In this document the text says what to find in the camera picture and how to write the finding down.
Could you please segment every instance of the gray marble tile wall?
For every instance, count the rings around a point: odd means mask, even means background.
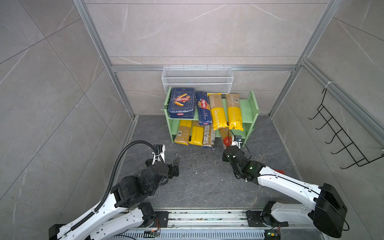
[[[320,115],[308,119],[317,113],[322,90],[323,86],[303,70],[273,121],[303,180],[333,185],[347,204],[346,220],[351,230],[343,232],[342,239],[382,239],[384,159],[362,167],[340,169],[352,164],[353,160],[345,150],[331,154],[342,149],[342,145],[337,139],[331,144],[325,143],[332,139],[333,132],[328,126],[315,129],[325,123]],[[379,143],[329,93],[324,105],[368,159],[382,154]],[[331,125],[335,127],[336,123],[331,122]],[[360,157],[355,148],[348,149],[356,158]]]
[[[161,81],[161,71],[118,72],[135,114],[162,115],[166,98]],[[249,90],[255,91],[260,114],[268,114],[285,81],[288,71],[234,71],[231,93],[240,94],[246,99]]]
[[[344,0],[310,60],[384,124],[384,1]]]
[[[87,0],[112,64],[296,64],[327,0]],[[289,73],[235,72],[267,114]],[[136,114],[163,114],[160,72],[119,72]]]
[[[100,199],[128,114],[72,0],[2,1],[0,52],[0,239],[46,239]]]

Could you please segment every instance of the barilla pasta box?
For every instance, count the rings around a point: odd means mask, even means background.
[[[170,118],[193,118],[195,115],[195,89],[174,88],[170,95],[168,112]]]
[[[199,125],[212,125],[211,108],[209,107],[206,92],[196,92],[197,111],[199,114]]]

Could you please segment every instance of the barilla logo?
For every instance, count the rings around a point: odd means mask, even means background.
[[[175,101],[178,101],[178,102],[186,102],[186,101],[189,101],[190,98],[176,98]]]
[[[204,99],[200,99],[199,101],[197,101],[197,105],[199,106],[199,108],[210,110],[209,104]]]

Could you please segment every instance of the spaghetti package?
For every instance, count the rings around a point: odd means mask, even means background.
[[[196,92],[197,112],[199,114],[200,126],[212,125],[211,108],[208,103],[206,92]]]
[[[220,128],[220,135],[221,139],[223,140],[223,147],[226,149],[228,146],[232,144],[232,134],[231,131],[229,131],[229,128]]]
[[[175,143],[188,145],[189,134],[191,133],[192,120],[180,120],[179,131]]]
[[[208,98],[211,105],[212,125],[214,130],[216,131],[221,127],[228,127],[223,102],[221,101],[221,93],[209,94]]]
[[[240,95],[226,94],[229,129],[243,131],[243,119],[241,118]]]
[[[213,126],[204,126],[203,148],[214,148],[216,131]]]
[[[203,146],[204,126],[199,125],[199,121],[192,121],[192,135],[190,144]]]

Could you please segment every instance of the dark gray floor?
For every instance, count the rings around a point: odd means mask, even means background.
[[[165,144],[166,162],[180,158],[180,176],[170,179],[154,196],[146,199],[154,207],[263,208],[269,200],[297,203],[273,189],[236,179],[229,163],[221,160],[223,147],[220,138],[216,138],[215,151],[191,144],[172,144],[164,116],[139,116],[132,140]],[[268,116],[258,117],[247,146],[253,154],[251,160],[297,178]],[[143,144],[131,147],[118,176],[119,181],[144,168],[145,160],[152,157],[151,151]]]

